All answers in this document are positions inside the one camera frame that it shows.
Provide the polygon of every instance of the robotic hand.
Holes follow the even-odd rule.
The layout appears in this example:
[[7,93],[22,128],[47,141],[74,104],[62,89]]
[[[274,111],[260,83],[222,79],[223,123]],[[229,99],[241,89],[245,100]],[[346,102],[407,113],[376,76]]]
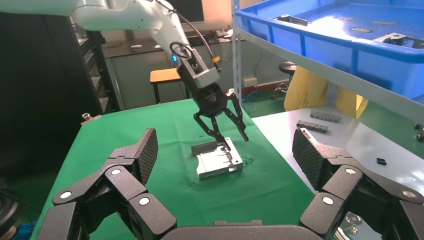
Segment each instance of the robotic hand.
[[[191,48],[179,17],[191,27],[193,26],[167,1],[0,0],[0,12],[72,16],[81,28],[89,31],[148,30],[164,51],[179,58],[178,74],[199,107],[199,112],[194,114],[194,119],[205,133],[230,150],[216,121],[216,116],[225,113],[237,126],[244,140],[249,140],[245,134],[243,112],[234,91],[224,94],[217,84],[220,76],[211,49],[202,39],[215,65],[215,68],[208,69],[197,51]],[[193,29],[203,38],[195,27]],[[227,108],[228,100],[232,101],[235,114]],[[210,118],[213,129],[209,129],[200,116]]]

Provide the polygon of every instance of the green tablecloth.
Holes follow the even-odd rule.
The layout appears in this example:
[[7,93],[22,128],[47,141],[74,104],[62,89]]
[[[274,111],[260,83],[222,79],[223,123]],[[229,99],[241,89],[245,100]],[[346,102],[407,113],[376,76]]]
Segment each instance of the green tablecloth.
[[[248,142],[224,114],[217,121],[221,133],[232,139],[247,165],[241,172],[198,179],[199,162],[192,155],[191,146],[213,138],[205,135],[194,121],[197,111],[196,104],[188,99],[108,114],[84,125],[63,163],[31,239],[36,239],[54,194],[99,170],[114,149],[136,143],[146,128],[156,129],[159,143],[156,165],[146,186],[174,214],[178,226],[212,225],[215,220],[296,225],[314,194],[246,114]],[[113,214],[91,234],[91,239],[134,237]]]

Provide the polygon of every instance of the blue plastic bin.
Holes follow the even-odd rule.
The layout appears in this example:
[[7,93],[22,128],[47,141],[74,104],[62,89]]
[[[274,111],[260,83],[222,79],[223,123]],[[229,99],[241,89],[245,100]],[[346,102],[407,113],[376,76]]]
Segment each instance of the blue plastic bin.
[[[285,14],[309,25],[274,20]],[[236,21],[283,49],[407,98],[424,95],[424,49],[373,41],[390,33],[424,39],[424,0],[267,0],[237,11]]]

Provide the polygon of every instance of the yellow bag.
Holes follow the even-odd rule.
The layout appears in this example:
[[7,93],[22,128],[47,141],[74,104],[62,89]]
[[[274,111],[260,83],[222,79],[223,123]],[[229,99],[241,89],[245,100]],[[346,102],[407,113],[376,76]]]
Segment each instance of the yellow bag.
[[[313,72],[297,66],[284,100],[286,111],[321,106],[326,102],[329,81]],[[336,106],[358,119],[367,107],[368,99],[340,87]]]

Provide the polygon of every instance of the desk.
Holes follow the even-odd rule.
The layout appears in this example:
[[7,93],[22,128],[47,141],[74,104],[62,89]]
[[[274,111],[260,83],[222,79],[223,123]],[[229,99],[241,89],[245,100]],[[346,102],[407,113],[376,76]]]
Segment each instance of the desk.
[[[191,146],[212,141],[193,120],[198,107],[181,100],[115,112],[81,127],[44,205],[31,239],[35,240],[52,196],[104,164],[116,148],[137,142],[146,128],[155,128],[159,144],[156,165],[146,187],[177,219],[178,226],[212,225],[214,220],[266,225],[298,224],[314,194],[244,114],[245,142],[227,116],[216,118],[246,166],[240,172],[199,181],[198,159]],[[133,240],[116,214],[107,217],[92,240]]]
[[[341,123],[333,123],[309,117],[311,110],[335,114],[342,117]],[[328,126],[328,133],[310,133],[323,144],[344,148],[367,169],[388,179],[417,190],[424,195],[424,160],[397,145],[376,131],[353,119],[338,109],[320,106],[295,111],[256,117],[254,123],[275,147],[303,182],[313,191],[292,153],[293,137],[298,120]],[[386,166],[376,159],[387,161]],[[380,235],[368,225],[361,225],[354,240],[377,240]]]
[[[161,103],[161,98],[159,97],[159,89],[158,89],[159,84],[174,83],[174,82],[181,82],[181,81],[182,80],[176,68],[168,68],[168,69],[151,71],[150,84],[153,85],[154,99],[156,100],[156,104]],[[185,87],[185,97],[187,99],[190,98],[190,93],[187,87]]]

